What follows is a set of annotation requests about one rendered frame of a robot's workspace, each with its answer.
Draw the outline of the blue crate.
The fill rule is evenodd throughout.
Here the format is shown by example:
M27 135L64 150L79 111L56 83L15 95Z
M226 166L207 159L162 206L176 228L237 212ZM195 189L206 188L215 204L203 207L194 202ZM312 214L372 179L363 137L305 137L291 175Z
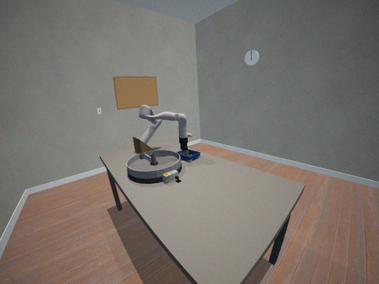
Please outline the blue crate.
M201 157L201 155L200 155L200 153L201 152L199 152L199 151L194 151L194 150L189 150L188 149L188 154L191 154L192 156L185 156L185 155L183 155L183 154L180 154L180 153L185 153L185 151L183 151L183 150L181 150L181 151L178 151L177 152L179 155L180 155L180 157L181 157L181 160L185 160L185 161L187 161L187 162L192 162L192 161L194 161L194 160L196 160L196 159L198 159L198 158L200 158Z

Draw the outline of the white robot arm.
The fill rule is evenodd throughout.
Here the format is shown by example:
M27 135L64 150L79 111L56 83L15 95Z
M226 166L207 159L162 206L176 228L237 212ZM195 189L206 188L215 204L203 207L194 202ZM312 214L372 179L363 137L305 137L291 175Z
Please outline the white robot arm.
M184 114L173 113L173 112L161 112L160 114L155 114L152 109L147 105L142 105L139 111L139 117L142 119L149 119L154 125L149 125L145 132L142 134L139 140L147 144L153 133L156 131L158 126L160 126L162 120L178 121L179 132L187 132L187 118Z

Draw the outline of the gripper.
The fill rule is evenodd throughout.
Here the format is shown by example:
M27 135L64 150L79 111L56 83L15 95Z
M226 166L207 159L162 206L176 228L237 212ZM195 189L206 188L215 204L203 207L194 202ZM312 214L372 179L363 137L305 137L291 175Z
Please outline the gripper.
M192 134L184 132L180 133L179 132L179 143L181 143L181 150L185 151L186 156L188 156L188 137L192 137Z

